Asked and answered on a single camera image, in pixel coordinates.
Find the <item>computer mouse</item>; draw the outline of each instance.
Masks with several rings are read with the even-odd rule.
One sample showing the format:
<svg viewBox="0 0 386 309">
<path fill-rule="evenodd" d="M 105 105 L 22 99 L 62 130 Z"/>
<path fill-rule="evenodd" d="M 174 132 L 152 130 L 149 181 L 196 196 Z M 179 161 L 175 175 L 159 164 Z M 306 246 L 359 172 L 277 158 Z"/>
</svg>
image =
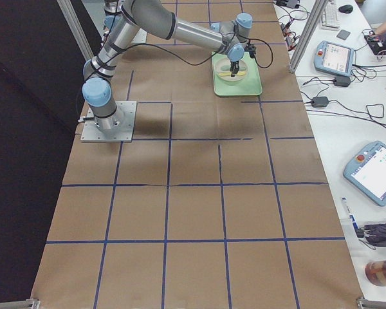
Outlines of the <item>computer mouse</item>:
<svg viewBox="0 0 386 309">
<path fill-rule="evenodd" d="M 353 11 L 353 6 L 351 6 L 351 5 L 342 5 L 339 8 L 339 12 L 346 13 L 346 14 L 349 14 L 352 11 Z"/>
</svg>

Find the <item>white desk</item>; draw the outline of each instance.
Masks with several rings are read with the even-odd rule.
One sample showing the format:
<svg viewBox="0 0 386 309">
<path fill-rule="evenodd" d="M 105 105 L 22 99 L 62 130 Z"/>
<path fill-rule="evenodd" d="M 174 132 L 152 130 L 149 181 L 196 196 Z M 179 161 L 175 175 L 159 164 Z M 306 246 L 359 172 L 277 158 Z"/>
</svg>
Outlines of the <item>white desk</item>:
<svg viewBox="0 0 386 309">
<path fill-rule="evenodd" d="M 303 86 L 302 84 L 312 77 L 329 77 L 329 74 L 317 71 L 313 66 L 313 57 L 317 45 L 321 41 L 331 41 L 358 49 L 366 44 L 363 39 L 362 30 L 370 28 L 357 4 L 353 0 L 338 0 L 338 6 L 350 4 L 354 6 L 351 14 L 338 13 L 341 29 L 350 31 L 347 40 L 336 38 L 338 31 L 323 30 L 319 25 L 311 38 L 308 48 L 296 70 L 296 76 L 301 91 L 314 97 L 324 89 L 325 86 L 319 82 L 312 82 Z M 312 0 L 301 0 L 308 11 L 313 6 Z M 275 7 L 277 16 L 283 16 L 284 10 Z M 296 13 L 293 17 L 301 18 L 303 13 Z M 286 23 L 288 18 L 283 17 L 280 21 Z M 290 30 L 297 35 L 302 34 L 306 21 L 294 21 Z M 375 66 L 386 64 L 386 57 L 381 61 L 376 59 L 368 46 L 357 51 L 356 63 L 359 65 Z M 381 122 L 386 123 L 386 69 L 378 68 L 378 76 L 375 79 L 365 79 L 363 82 L 353 82 L 348 88 L 338 88 L 330 85 L 330 88 L 320 95 L 328 97 L 329 100 L 338 100 L 343 105 L 358 111 L 365 111 L 368 104 L 382 103 L 385 106 L 385 118 Z M 309 99 L 303 95 L 304 102 Z M 337 103 L 330 103 L 324 111 L 354 115 Z M 363 295 L 371 301 L 386 301 L 386 287 L 378 287 L 371 284 L 364 273 L 365 265 L 370 261 L 386 260 L 386 248 L 371 250 L 360 243 L 354 233 L 351 221 L 347 219 L 347 211 L 342 205 L 341 197 L 346 197 L 348 205 L 356 218 L 359 226 L 366 223 L 386 222 L 386 206 L 379 207 L 368 197 L 351 185 L 344 177 L 343 170 L 346 163 L 369 142 L 380 140 L 386 144 L 386 129 L 376 124 L 347 117 L 329 116 L 327 114 L 308 112 L 311 127 L 317 142 L 327 179 L 331 188 L 333 199 L 344 228 L 346 241 L 351 253 L 353 264 L 358 276 Z"/>
</svg>

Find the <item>keyboard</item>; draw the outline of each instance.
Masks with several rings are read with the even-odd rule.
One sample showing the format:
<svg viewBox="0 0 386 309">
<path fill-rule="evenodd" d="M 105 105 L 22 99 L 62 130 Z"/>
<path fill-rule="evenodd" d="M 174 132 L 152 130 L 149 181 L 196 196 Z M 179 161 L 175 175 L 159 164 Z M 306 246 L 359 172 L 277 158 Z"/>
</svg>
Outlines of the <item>keyboard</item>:
<svg viewBox="0 0 386 309">
<path fill-rule="evenodd" d="M 321 29 L 334 30 L 340 29 L 340 22 L 337 18 L 338 7 L 336 0 L 329 0 L 322 14 Z"/>
</svg>

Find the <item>green tray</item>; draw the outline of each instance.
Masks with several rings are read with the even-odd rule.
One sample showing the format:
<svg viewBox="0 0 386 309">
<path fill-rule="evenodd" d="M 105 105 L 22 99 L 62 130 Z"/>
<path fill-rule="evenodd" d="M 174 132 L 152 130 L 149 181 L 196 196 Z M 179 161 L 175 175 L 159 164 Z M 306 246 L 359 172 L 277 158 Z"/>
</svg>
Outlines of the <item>green tray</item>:
<svg viewBox="0 0 386 309">
<path fill-rule="evenodd" d="M 262 93 L 262 84 L 260 82 L 259 70 L 254 59 L 250 58 L 249 53 L 244 53 L 244 57 L 242 58 L 248 67 L 247 76 L 239 82 L 227 82 L 215 73 L 215 64 L 225 57 L 226 55 L 220 54 L 212 57 L 214 93 L 220 97 L 260 95 Z"/>
</svg>

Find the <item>tablet screen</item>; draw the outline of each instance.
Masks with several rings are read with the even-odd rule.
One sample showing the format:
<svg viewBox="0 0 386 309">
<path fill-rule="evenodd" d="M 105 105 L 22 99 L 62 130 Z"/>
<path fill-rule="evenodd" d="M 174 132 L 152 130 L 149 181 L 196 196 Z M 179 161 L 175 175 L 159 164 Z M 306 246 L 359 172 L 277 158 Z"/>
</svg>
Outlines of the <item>tablet screen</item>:
<svg viewBox="0 0 386 309">
<path fill-rule="evenodd" d="M 328 43 L 323 58 L 323 67 L 346 72 L 348 70 L 349 54 L 349 48 Z"/>
<path fill-rule="evenodd" d="M 386 148 L 377 148 L 351 176 L 380 200 L 386 197 Z"/>
</svg>

